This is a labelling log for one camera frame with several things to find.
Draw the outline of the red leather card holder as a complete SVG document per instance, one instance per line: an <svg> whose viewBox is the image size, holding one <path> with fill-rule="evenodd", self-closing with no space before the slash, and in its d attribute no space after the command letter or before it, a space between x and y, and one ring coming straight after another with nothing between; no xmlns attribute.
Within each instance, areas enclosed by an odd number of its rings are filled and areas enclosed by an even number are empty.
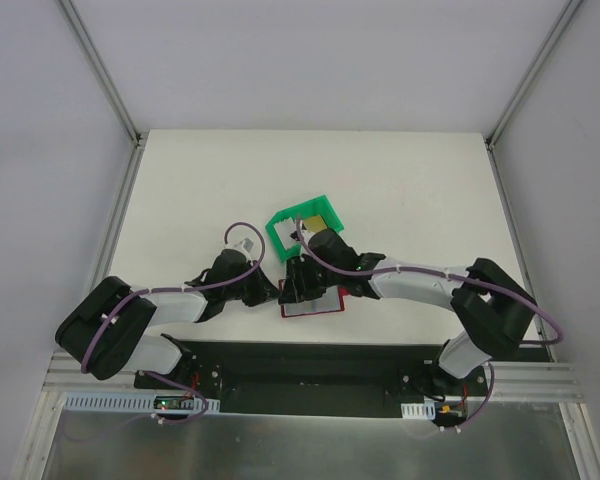
<svg viewBox="0 0 600 480"><path fill-rule="evenodd" d="M342 312L345 310L345 297L348 295L349 293L340 287L330 287L318 299L281 305L281 317L287 319Z"/></svg>

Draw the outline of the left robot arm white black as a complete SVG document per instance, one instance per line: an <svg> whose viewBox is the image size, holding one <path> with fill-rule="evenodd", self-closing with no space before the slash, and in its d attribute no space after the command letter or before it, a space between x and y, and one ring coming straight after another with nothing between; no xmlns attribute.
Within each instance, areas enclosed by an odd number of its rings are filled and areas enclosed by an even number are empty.
<svg viewBox="0 0 600 480"><path fill-rule="evenodd" d="M81 371L107 380L123 369L154 370L168 388L184 387L191 365L152 326L203 323L231 301L256 307L280 291L244 250L225 248L211 267L180 287L134 291L117 276L102 280L60 324L55 342L81 365Z"/></svg>

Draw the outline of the aluminium frame post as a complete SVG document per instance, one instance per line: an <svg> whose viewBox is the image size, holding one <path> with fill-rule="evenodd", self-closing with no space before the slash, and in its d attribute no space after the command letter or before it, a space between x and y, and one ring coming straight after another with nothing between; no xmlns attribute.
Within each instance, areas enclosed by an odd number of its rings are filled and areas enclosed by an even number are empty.
<svg viewBox="0 0 600 480"><path fill-rule="evenodd" d="M71 0L57 0L55 1L55 4L72 32L96 82L126 136L134 146L139 145L142 141L142 132L138 129L136 123L132 119L120 91L105 64L85 21L79 13L75 2Z"/></svg>
<svg viewBox="0 0 600 480"><path fill-rule="evenodd" d="M485 145L488 151L494 149L505 133L514 116L522 107L526 97L530 94L535 82L540 78L549 59L558 48L558 45L585 4L586 1L584 0L568 0L564 2L564 5L561 7L559 14L552 23L548 33L543 38L521 79L517 83L511 97L505 104L494 127L485 136Z"/></svg>

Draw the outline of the green plastic bin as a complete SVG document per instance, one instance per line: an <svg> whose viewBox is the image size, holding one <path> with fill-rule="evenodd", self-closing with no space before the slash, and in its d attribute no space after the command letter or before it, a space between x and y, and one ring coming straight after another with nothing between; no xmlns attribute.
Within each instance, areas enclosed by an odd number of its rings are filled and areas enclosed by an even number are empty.
<svg viewBox="0 0 600 480"><path fill-rule="evenodd" d="M290 238L296 229L295 221L321 215L328 228L341 232L344 225L326 195L280 210L266 224L265 230L281 263L300 254L301 245Z"/></svg>

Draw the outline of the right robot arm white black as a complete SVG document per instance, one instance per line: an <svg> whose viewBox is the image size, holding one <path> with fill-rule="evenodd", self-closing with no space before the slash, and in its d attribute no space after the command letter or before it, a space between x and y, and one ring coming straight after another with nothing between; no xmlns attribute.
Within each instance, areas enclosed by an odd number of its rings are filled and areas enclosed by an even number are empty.
<svg viewBox="0 0 600 480"><path fill-rule="evenodd" d="M430 369L441 394L456 392L484 362L514 353L534 316L533 298L487 258L443 270L358 253L329 228L293 237L305 245L286 262L281 305L317 300L338 287L358 298L409 300L456 314L463 331L443 345Z"/></svg>

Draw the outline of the left aluminium frame post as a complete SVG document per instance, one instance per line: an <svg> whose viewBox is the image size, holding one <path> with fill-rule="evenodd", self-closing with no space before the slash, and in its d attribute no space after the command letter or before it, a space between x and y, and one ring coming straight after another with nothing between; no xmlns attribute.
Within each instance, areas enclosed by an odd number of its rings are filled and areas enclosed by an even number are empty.
<svg viewBox="0 0 600 480"><path fill-rule="evenodd" d="M55 4L72 32L96 82L126 136L134 146L139 145L142 141L142 132L138 129L136 123L132 119L120 91L105 64L85 21L79 13L75 2L71 0L57 0L55 1Z"/></svg>

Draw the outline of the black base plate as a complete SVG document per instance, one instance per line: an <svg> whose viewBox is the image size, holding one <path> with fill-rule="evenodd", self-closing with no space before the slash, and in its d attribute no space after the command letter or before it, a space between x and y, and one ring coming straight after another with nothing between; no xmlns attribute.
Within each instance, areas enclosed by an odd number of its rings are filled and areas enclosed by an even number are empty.
<svg viewBox="0 0 600 480"><path fill-rule="evenodd" d="M487 392L482 367L433 378L438 346L186 341L172 383L217 400L223 413L397 418L435 397Z"/></svg>

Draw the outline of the right aluminium frame post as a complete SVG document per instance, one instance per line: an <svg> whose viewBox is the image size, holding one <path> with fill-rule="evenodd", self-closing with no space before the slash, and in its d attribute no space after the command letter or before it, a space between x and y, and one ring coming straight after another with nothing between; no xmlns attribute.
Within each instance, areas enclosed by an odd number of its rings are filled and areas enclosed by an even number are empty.
<svg viewBox="0 0 600 480"><path fill-rule="evenodd" d="M586 1L584 0L568 0L564 2L564 5L561 7L559 14L552 23L548 33L543 38L521 79L517 83L511 97L505 104L494 127L485 136L485 145L488 151L494 149L505 133L514 116L522 107L526 97L530 94L535 82L540 78L549 59L558 48L558 45L585 4Z"/></svg>

